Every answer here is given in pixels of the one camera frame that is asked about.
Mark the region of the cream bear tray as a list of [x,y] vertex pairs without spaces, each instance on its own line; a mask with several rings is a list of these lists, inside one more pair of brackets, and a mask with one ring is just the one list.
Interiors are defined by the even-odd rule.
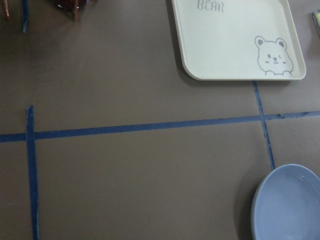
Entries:
[[301,80],[306,65],[286,0],[174,0],[184,70],[199,81]]

